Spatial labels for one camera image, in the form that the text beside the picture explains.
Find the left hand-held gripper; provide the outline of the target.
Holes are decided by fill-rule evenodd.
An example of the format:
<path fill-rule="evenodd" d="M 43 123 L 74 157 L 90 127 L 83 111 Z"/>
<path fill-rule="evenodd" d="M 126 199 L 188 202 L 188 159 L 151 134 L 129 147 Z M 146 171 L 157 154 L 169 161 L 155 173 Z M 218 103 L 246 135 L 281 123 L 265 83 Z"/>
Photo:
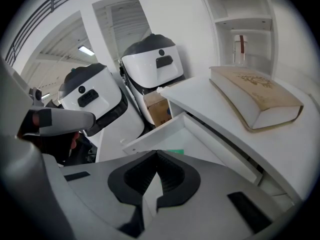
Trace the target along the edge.
<path fill-rule="evenodd" d="M 93 113 L 44 107 L 42 91 L 36 87 L 29 90 L 31 108 L 24 117 L 18 136 L 58 136 L 88 130 L 96 123 Z"/>

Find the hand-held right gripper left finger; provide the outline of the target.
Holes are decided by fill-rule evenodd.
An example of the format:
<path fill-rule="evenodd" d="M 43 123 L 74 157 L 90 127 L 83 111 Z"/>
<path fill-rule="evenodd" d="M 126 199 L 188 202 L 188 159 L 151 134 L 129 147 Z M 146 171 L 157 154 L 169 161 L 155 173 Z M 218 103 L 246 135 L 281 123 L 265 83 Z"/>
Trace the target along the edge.
<path fill-rule="evenodd" d="M 60 171 L 84 204 L 116 230 L 138 237 L 145 230 L 143 196 L 157 172 L 155 151 Z"/>

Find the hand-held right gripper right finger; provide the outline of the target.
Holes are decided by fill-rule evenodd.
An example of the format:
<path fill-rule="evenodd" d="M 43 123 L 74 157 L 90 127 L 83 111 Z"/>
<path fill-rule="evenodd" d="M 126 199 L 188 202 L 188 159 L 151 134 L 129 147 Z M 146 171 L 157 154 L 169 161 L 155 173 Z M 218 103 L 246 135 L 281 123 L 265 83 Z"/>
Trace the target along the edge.
<path fill-rule="evenodd" d="M 163 194 L 144 240 L 246 240 L 271 226 L 280 207 L 232 169 L 157 151 Z"/>

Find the white desk drawer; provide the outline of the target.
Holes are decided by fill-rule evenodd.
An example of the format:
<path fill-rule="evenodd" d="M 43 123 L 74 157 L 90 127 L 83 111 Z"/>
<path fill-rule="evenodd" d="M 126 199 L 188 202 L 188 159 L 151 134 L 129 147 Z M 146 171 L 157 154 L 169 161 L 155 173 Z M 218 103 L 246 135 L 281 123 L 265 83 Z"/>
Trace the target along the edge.
<path fill-rule="evenodd" d="M 185 112 L 126 144 L 122 150 L 127 155 L 149 150 L 182 150 L 186 156 L 226 166 L 255 185 L 262 179 L 262 174 L 239 149 Z"/>

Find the white and black delivery robot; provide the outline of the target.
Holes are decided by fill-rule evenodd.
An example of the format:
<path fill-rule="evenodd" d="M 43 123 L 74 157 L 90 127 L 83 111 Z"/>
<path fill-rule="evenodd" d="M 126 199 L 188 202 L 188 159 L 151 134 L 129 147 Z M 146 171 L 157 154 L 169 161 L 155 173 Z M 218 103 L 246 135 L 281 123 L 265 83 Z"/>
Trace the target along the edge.
<path fill-rule="evenodd" d="M 104 134 L 108 140 L 126 144 L 144 131 L 141 116 L 101 63 L 72 69 L 58 90 L 58 100 L 64 109 L 94 114 L 95 124 L 83 134 L 95 146 Z"/>
<path fill-rule="evenodd" d="M 149 124 L 155 125 L 144 96 L 185 79 L 176 44 L 161 34 L 133 43 L 120 59 L 120 75 Z"/>

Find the long ceiling light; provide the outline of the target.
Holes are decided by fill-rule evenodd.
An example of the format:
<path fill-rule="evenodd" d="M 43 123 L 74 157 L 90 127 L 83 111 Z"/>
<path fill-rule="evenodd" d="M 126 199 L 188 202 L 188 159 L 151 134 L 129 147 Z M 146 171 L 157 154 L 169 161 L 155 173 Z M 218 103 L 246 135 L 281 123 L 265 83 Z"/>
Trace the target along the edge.
<path fill-rule="evenodd" d="M 85 53 L 88 56 L 94 56 L 95 55 L 95 53 L 93 51 L 91 51 L 89 48 L 87 48 L 84 45 L 79 46 L 78 50 L 83 52 L 83 53 Z"/>

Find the white desk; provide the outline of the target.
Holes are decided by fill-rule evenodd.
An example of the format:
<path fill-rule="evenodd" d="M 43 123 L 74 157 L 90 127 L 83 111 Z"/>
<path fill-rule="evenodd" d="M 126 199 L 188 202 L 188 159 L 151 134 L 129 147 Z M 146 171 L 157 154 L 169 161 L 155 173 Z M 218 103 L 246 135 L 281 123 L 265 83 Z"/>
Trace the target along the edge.
<path fill-rule="evenodd" d="M 304 201 L 320 174 L 320 112 L 298 88 L 275 80 L 304 104 L 293 123 L 251 133 L 207 76 L 166 87 L 161 95 L 215 129 L 256 161 L 294 202 Z"/>

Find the brown cardboard box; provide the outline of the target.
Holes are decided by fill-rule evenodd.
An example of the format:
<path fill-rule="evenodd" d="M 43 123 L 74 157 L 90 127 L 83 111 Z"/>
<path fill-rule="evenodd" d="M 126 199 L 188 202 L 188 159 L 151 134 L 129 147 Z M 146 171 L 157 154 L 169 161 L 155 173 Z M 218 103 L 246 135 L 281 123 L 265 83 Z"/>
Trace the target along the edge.
<path fill-rule="evenodd" d="M 157 91 L 144 95 L 143 101 L 156 128 L 172 119 L 167 99 Z"/>

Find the black metal railing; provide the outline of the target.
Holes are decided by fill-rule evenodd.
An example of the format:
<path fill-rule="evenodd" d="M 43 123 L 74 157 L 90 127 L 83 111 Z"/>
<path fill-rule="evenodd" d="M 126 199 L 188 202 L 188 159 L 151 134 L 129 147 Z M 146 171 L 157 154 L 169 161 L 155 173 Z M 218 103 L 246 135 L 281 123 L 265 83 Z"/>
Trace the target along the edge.
<path fill-rule="evenodd" d="M 18 29 L 17 34 L 15 34 L 4 57 L 10 66 L 14 65 L 23 45 L 38 25 L 58 7 L 68 1 L 69 0 L 45 0 L 36 8 L 29 18 L 25 20 L 23 25 Z"/>

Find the tan hardcover book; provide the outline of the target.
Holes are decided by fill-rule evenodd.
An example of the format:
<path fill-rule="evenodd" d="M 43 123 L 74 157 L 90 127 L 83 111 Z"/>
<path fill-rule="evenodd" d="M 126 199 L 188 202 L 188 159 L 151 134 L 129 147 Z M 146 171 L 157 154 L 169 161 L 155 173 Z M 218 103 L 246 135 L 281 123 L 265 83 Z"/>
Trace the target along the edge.
<path fill-rule="evenodd" d="M 256 70 L 212 66 L 209 81 L 252 133 L 288 125 L 304 108 L 290 91 Z"/>

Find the clear bottle with brown band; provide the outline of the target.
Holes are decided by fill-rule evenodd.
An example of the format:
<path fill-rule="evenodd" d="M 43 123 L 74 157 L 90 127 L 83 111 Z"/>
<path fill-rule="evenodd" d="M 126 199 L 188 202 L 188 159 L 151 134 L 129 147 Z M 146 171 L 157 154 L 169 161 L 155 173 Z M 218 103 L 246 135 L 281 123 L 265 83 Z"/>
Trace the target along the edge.
<path fill-rule="evenodd" d="M 248 41 L 245 35 L 235 35 L 233 38 L 233 63 L 239 67 L 247 67 L 246 58 Z"/>

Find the white shelf cabinet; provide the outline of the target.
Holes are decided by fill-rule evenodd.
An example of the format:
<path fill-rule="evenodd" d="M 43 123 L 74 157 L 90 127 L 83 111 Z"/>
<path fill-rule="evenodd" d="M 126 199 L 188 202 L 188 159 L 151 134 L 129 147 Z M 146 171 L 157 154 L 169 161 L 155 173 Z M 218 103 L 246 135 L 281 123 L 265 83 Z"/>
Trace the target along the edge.
<path fill-rule="evenodd" d="M 202 0 L 217 63 L 233 63 L 234 38 L 246 37 L 247 66 L 320 102 L 320 47 L 289 0 Z"/>

